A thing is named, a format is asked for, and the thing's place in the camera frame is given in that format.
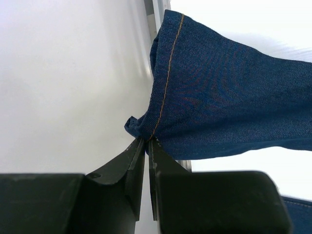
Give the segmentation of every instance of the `seam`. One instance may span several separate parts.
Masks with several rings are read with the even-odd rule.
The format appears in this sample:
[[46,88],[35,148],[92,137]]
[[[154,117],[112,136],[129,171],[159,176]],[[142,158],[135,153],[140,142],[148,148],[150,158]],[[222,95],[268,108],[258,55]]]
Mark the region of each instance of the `seam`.
[[181,28],[182,28],[182,24],[183,24],[183,20],[184,20],[184,14],[182,14],[182,18],[181,18],[181,22],[180,22],[180,26],[179,26],[179,30],[175,36],[175,41],[172,45],[172,49],[171,49],[171,54],[170,54],[170,58],[169,58],[169,66],[168,66],[168,75],[167,75],[167,81],[166,81],[166,86],[165,86],[165,93],[164,93],[164,98],[162,99],[162,105],[161,105],[161,108],[160,108],[160,113],[159,113],[159,118],[158,118],[158,121],[156,123],[156,126],[153,130],[153,133],[151,135],[151,137],[149,138],[149,140],[152,139],[152,137],[154,136],[155,134],[155,131],[156,131],[156,128],[158,127],[159,125],[159,122],[160,122],[160,119],[161,119],[161,115],[162,115],[162,111],[163,111],[163,108],[164,108],[164,104],[165,104],[165,99],[166,99],[166,95],[167,95],[167,87],[168,87],[168,83],[169,83],[169,76],[170,76],[170,69],[171,69],[171,61],[172,61],[172,55],[174,53],[174,49],[175,49],[175,45],[176,45],[176,41],[177,41],[177,38],[180,34],[180,31],[181,31]]
[[298,206],[304,206],[304,207],[312,208],[312,206],[300,204],[300,203],[297,203],[297,202],[292,202],[292,201],[284,201],[284,202],[287,202],[287,203],[290,203],[290,204],[294,204],[294,205],[298,205]]

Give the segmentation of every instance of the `denim fabric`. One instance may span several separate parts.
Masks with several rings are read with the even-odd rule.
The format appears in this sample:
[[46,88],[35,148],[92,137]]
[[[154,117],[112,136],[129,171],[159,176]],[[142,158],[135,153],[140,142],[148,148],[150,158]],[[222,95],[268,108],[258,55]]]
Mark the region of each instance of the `denim fabric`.
[[293,234],[312,234],[312,202],[284,197],[293,222]]
[[271,146],[312,150],[312,63],[272,58],[166,11],[151,49],[149,108],[125,125],[174,159]]

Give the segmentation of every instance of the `white surface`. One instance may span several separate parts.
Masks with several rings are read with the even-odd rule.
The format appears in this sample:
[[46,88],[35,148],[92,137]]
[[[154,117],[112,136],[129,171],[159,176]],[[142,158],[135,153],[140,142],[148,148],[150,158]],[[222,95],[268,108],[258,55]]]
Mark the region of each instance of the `white surface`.
[[[0,173],[89,173],[127,148],[152,77],[143,0],[0,0]],[[137,234],[157,233],[145,175]]]
[[[171,9],[267,55],[312,62],[308,1],[171,0]],[[261,170],[283,195],[312,200],[312,152],[278,147],[239,156],[192,161],[193,171]]]

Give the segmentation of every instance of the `folded fabric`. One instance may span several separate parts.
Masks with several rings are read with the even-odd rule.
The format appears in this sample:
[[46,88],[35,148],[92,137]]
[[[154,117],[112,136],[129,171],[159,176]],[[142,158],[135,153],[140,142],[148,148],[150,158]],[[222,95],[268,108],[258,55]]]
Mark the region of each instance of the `folded fabric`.
[[312,150],[312,63],[272,58],[166,11],[151,49],[149,108],[125,129],[174,159],[271,146]]

